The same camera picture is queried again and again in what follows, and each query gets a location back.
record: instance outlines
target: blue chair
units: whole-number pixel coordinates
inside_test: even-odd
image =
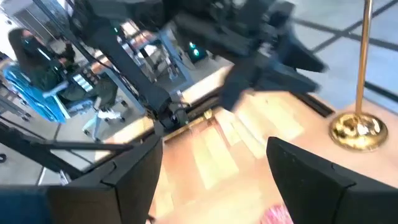
[[[103,119],[98,117],[98,109],[95,105],[101,100],[98,97],[86,98],[80,101],[68,101],[58,93],[69,86],[68,81],[59,83],[55,88],[50,91],[42,92],[30,84],[30,80],[25,76],[18,64],[12,64],[4,69],[4,76],[7,81],[13,85],[13,87],[22,95],[28,105],[39,115],[51,122],[65,123],[67,119],[70,119],[78,114],[84,114],[90,109],[94,109],[95,115],[91,118],[82,128],[82,131],[86,135],[91,135],[94,141],[99,141],[98,130]],[[79,84],[85,88],[89,88],[87,83],[79,73],[77,73],[74,79],[79,80]],[[121,98],[117,97],[115,104],[121,103],[123,106],[128,107],[127,103]],[[88,129],[93,127],[93,132],[90,134]]]

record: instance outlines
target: pink object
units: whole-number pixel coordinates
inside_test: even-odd
[[[261,217],[260,224],[293,224],[284,204],[274,205]]]

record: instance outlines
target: wooden desk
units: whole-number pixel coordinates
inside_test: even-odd
[[[354,105],[351,105],[344,111],[353,110]],[[364,101],[363,110],[381,118],[389,131],[389,139],[375,152],[351,152],[336,146],[328,136],[328,124],[333,118],[314,126],[312,130],[308,130],[291,143],[343,167],[398,188],[398,140],[396,139],[398,116],[368,101]]]
[[[193,102],[219,87],[228,70],[184,91],[184,100]],[[398,117],[367,101],[364,111],[387,123],[390,138],[380,150],[360,154],[334,145],[328,136],[333,118],[322,118],[290,93],[245,95],[233,114],[218,110],[213,120],[165,143],[150,214],[159,224],[258,224],[266,209],[282,203],[266,158],[269,136],[398,187]],[[152,123],[141,119],[109,142],[128,141],[149,127]]]

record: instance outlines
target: chair wheel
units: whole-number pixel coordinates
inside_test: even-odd
[[[124,107],[128,107],[129,105],[127,104],[127,102],[125,102],[124,100],[122,102],[120,102],[120,104],[122,104],[122,106]]]
[[[5,163],[7,161],[7,155],[4,153],[0,153],[0,164]]]

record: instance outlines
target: gold stanchion base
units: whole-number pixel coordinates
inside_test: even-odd
[[[345,149],[371,152],[387,140],[387,126],[377,117],[363,113],[345,113],[329,126],[332,140]]]

